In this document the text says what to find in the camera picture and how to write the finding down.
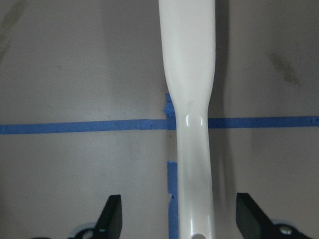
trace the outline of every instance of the blue tape strip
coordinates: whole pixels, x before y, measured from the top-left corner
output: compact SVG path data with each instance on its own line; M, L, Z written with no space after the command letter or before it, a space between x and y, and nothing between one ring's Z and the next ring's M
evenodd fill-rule
M166 114L167 119L174 119L175 118L175 109L173 106L173 102L171 100L170 94L165 94L166 97L166 104L164 108L164 113Z
M8 124L0 125L0 134L66 133L133 129L163 129L166 120L134 119L70 123Z
M169 239L178 239L178 195L176 162L167 162L167 190L170 194L170 202L168 206Z
M319 116L208 119L208 128L276 128L318 126ZM0 134L67 133L136 129L175 130L176 122L175 119L132 119L70 123L2 124L0 125Z

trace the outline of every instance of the stain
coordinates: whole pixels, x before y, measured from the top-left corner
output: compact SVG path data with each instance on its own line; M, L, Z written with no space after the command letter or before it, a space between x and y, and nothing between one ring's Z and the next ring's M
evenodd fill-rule
M23 15L27 4L28 0L17 1L0 21L0 64L10 48L11 39L8 39L8 35Z
M267 55L276 71L281 74L286 82L293 85L300 85L299 79L289 60L277 53L269 53Z

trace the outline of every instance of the white plastic part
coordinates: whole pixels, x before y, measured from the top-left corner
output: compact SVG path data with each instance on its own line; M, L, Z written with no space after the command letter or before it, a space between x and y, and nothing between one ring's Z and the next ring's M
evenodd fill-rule
M215 1L159 0L165 76L177 124L180 239L215 239L207 111Z

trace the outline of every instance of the glossy white surface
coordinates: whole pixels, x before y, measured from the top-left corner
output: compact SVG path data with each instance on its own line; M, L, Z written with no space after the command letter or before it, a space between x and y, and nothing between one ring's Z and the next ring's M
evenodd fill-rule
M207 111L215 65L213 0L159 0L163 62L177 124L181 239L215 238Z

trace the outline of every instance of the hole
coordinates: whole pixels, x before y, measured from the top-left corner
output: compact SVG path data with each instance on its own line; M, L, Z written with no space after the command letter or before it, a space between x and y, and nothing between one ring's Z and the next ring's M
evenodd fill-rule
M206 239L202 234L193 235L191 239Z

